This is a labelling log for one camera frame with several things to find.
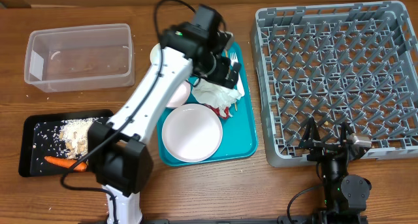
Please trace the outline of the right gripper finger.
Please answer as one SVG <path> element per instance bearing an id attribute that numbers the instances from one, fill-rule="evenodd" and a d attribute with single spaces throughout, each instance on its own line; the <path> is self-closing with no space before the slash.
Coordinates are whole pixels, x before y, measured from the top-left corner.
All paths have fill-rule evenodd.
<path id="1" fill-rule="evenodd" d="M 314 118 L 309 118 L 306 123 L 305 132 L 299 143 L 300 148 L 320 148 L 321 137 L 317 130 L 317 125 Z"/>
<path id="2" fill-rule="evenodd" d="M 342 122 L 340 127 L 340 144 L 345 145 L 347 142 L 347 136 L 352 135 L 353 130 L 346 121 Z"/>

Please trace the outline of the white tissue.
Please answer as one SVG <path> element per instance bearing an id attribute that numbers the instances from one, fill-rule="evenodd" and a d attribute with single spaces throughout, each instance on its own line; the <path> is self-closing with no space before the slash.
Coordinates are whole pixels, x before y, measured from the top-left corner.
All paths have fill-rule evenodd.
<path id="1" fill-rule="evenodd" d="M 201 79 L 191 94 L 200 104 L 207 104 L 212 108 L 224 109 L 241 99 L 237 89 L 229 89 Z"/>

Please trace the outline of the white bowl with rice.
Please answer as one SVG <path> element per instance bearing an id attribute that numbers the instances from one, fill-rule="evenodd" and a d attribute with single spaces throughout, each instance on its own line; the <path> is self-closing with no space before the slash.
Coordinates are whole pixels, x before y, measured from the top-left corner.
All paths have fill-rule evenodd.
<path id="1" fill-rule="evenodd" d="M 150 62 L 152 65 L 157 65 L 160 62 L 160 54 L 161 54 L 161 47 L 160 44 L 157 43 L 150 52 Z"/>

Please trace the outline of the white bowl with peanuts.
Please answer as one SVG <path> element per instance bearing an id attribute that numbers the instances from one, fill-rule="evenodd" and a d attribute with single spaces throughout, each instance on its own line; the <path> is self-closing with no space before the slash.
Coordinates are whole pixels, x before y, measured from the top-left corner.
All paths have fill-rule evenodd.
<path id="1" fill-rule="evenodd" d="M 177 108 L 179 106 L 182 106 L 187 99 L 189 98 L 189 95 L 191 93 L 191 86 L 190 83 L 184 81 L 182 82 L 176 91 L 173 93 L 172 97 L 166 104 L 167 108 Z"/>

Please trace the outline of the orange carrot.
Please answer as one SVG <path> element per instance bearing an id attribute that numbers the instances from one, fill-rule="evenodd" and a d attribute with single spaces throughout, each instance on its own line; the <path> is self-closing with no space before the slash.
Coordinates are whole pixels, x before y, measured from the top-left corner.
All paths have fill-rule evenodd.
<path id="1" fill-rule="evenodd" d="M 70 168 L 73 166 L 77 160 L 74 159 L 64 159 L 64 158 L 58 158 L 58 157 L 52 157 L 52 156 L 45 156 L 44 159 L 56 166 L 63 167 L 63 168 Z M 88 165 L 85 162 L 81 162 L 79 165 L 75 167 L 75 171 L 77 172 L 85 172 L 87 171 Z"/>

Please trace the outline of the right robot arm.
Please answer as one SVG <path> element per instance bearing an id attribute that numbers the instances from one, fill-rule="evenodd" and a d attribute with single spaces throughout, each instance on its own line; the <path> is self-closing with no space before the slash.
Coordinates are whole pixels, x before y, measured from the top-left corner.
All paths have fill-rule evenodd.
<path id="1" fill-rule="evenodd" d="M 299 147 L 309 151 L 307 160 L 316 163 L 321 183 L 301 191 L 295 197 L 321 187 L 325 196 L 325 207 L 300 222 L 367 223 L 367 217 L 361 216 L 361 212 L 366 210 L 372 184 L 366 178 L 350 175 L 348 165 L 370 150 L 370 138 L 358 135 L 347 122 L 343 122 L 340 124 L 339 143 L 329 144 L 319 136 L 315 120 L 309 118 Z"/>

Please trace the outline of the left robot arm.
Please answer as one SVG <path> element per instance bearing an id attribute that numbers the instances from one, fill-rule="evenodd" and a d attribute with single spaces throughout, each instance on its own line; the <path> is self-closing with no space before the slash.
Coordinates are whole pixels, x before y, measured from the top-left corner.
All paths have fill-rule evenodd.
<path id="1" fill-rule="evenodd" d="M 89 167 L 108 199 L 108 223 L 140 223 L 139 193 L 152 173 L 146 147 L 156 123 L 177 87 L 194 75 L 232 89 L 239 64 L 222 55 L 233 34 L 219 30 L 221 14 L 199 5 L 191 22 L 158 34 L 160 56 L 148 69 L 130 99 L 105 124 L 88 131 Z"/>

